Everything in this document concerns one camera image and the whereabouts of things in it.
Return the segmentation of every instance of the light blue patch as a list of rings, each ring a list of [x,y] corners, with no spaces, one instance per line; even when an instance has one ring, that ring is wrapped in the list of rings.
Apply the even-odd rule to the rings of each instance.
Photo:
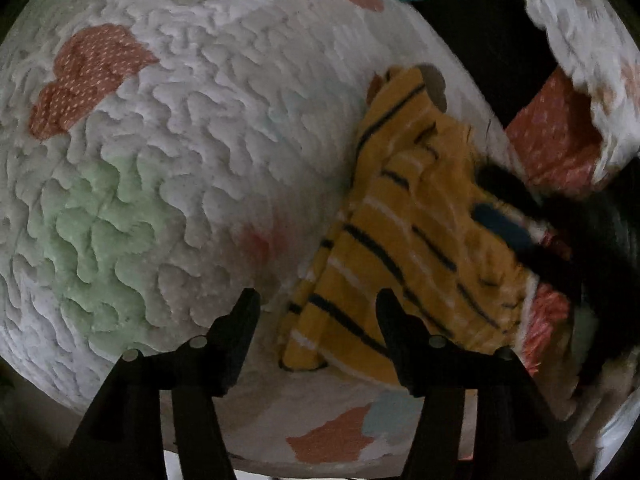
[[[404,392],[383,392],[365,416],[362,434],[388,438],[414,430],[422,404],[423,399],[415,399]]]

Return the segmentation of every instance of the white stripe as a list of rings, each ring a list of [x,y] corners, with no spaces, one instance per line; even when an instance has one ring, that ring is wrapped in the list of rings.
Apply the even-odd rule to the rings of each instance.
[[[423,213],[425,213],[429,218],[431,218],[431,220],[433,220],[434,222],[436,222],[436,224],[438,224],[440,227],[442,227],[445,231],[447,231],[449,234],[451,234],[451,236],[453,236],[454,238],[457,238],[458,235],[457,233],[445,222],[442,220],[442,218],[438,218],[437,215],[434,214],[433,209],[429,209],[427,206],[425,206],[422,202],[420,202],[420,200],[416,199],[414,201],[415,205],[418,207],[418,209],[420,211],[422,211]]]
[[[453,206],[447,198],[450,196],[450,192],[445,192],[438,184],[438,180],[436,178],[430,180],[430,184],[434,190],[436,190],[442,197],[442,201],[445,203],[445,206],[451,212],[451,221],[453,222],[452,229],[454,232],[458,232],[458,224],[456,222],[456,210],[453,209]]]
[[[408,239],[409,237],[409,225],[400,218],[393,210],[386,205],[385,203],[380,202],[380,200],[367,196],[363,201],[363,204],[371,206],[373,209],[381,212],[384,216],[389,218],[394,224],[396,224],[404,233],[404,238]]]
[[[524,358],[522,352],[524,351],[524,343],[527,339],[527,333],[529,333],[529,324],[531,322],[531,305],[533,304],[533,300],[536,297],[539,282],[539,277],[537,277],[533,272],[530,273],[529,278],[527,279],[527,297],[522,305],[522,312],[520,314],[520,326],[518,327],[518,333],[516,334],[514,345],[514,351],[516,352],[516,354],[518,354],[520,360],[523,360]]]
[[[424,166],[422,165],[422,163],[416,158],[413,158],[411,155],[409,155],[409,153],[400,152],[396,156],[398,158],[402,158],[402,160],[411,164],[414,168],[416,168],[416,170],[420,172],[420,174],[424,172]]]
[[[300,346],[302,346],[303,348],[307,348],[309,350],[318,350],[318,345],[316,343],[314,343],[313,341],[307,339],[306,337],[304,337],[300,332],[298,332],[298,330],[293,329],[291,331],[290,334],[290,338],[293,339],[293,341],[295,341],[296,343],[298,343]]]
[[[367,205],[372,206],[376,210],[380,211],[382,214],[386,215],[390,220],[392,220],[396,225],[398,225],[398,227],[404,233],[405,238],[409,237],[409,225],[406,222],[404,222],[404,220],[402,220],[398,215],[396,215],[388,206],[369,196],[367,196],[364,199],[364,203],[367,203]],[[431,275],[431,269],[429,268],[429,266],[427,266],[423,262],[423,260],[415,253],[415,251],[411,251],[409,256],[414,261],[416,266],[425,275],[426,279],[431,285],[431,288],[436,291],[437,295],[440,297],[442,302],[445,303],[449,307],[450,311],[454,314],[454,320],[462,328],[467,326],[468,320],[465,317],[460,316],[459,313],[457,313],[455,308],[456,306],[455,301],[453,301],[452,298],[450,298],[447,294],[445,294],[442,290],[440,290],[440,288],[434,282],[433,277]]]
[[[406,102],[402,106],[402,108],[407,106],[409,104],[409,102],[411,102],[418,95],[420,95],[420,94],[418,93],[414,97],[412,97],[408,102]],[[389,158],[391,155],[393,155],[394,151],[396,150],[396,142],[398,142],[398,139],[400,137],[402,137],[407,130],[409,130],[412,126],[414,126],[415,123],[420,121],[427,113],[431,112],[431,107],[430,106],[425,106],[424,108],[421,109],[421,112],[422,113],[412,117],[412,120],[410,122],[405,123],[404,127],[402,127],[401,129],[399,129],[399,131],[396,132],[396,135],[394,136],[394,138],[389,143],[389,146],[388,146],[388,149],[387,149],[387,152],[386,152],[387,158]]]
[[[334,256],[329,257],[327,260],[327,265],[332,266],[335,270],[337,270],[345,280],[355,288],[360,294],[364,296],[367,300],[367,303],[374,304],[374,295],[370,293],[369,289],[362,284],[362,282],[358,279],[358,277],[351,272],[347,267],[345,267],[338,258]]]

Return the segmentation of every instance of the clothing pile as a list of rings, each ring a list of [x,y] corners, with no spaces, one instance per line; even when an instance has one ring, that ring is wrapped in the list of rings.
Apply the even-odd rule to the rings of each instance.
[[[476,184],[473,129],[438,110],[430,68],[392,67],[374,80],[351,190],[284,321],[285,369],[332,364],[397,384],[374,306],[385,287],[462,348],[514,344],[530,272],[494,234],[499,227],[475,220],[514,226],[514,212]],[[526,244],[526,232],[513,230],[510,243]]]

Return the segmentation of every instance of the screw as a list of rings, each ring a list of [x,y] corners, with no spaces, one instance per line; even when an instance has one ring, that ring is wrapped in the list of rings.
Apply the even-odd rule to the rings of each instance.
[[[441,335],[432,335],[429,338],[429,346],[431,348],[444,348],[447,344],[447,338]]]
[[[140,356],[140,350],[136,350],[135,348],[130,348],[122,354],[122,360],[130,363],[135,361]]]
[[[189,341],[191,348],[204,348],[207,345],[207,338],[203,335],[198,335]]]
[[[503,361],[511,361],[513,359],[513,352],[511,348],[508,346],[503,346],[502,348],[498,348],[495,351],[495,355],[497,355]]]

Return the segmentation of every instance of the orange polka dot patch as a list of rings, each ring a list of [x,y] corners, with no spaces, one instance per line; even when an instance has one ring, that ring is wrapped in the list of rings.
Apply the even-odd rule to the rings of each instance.
[[[353,408],[306,435],[287,437],[287,442],[300,462],[355,462],[360,452],[375,441],[362,434],[364,418],[370,409],[371,404]]]
[[[42,89],[33,106],[31,135],[46,140],[68,132],[126,77],[157,62],[158,58],[122,25],[84,28],[56,56],[56,80]]]
[[[591,99],[574,90],[560,67],[505,132],[529,177],[545,190],[591,189],[602,136],[591,122]]]

